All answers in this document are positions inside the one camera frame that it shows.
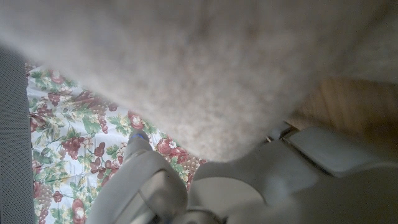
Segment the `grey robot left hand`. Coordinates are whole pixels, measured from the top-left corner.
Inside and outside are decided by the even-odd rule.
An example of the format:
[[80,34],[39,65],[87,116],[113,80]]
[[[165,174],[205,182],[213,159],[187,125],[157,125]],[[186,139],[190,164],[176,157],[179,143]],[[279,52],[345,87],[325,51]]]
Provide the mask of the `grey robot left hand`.
[[134,131],[88,223],[396,223],[397,162],[322,128],[278,130],[231,162],[201,165],[186,188]]

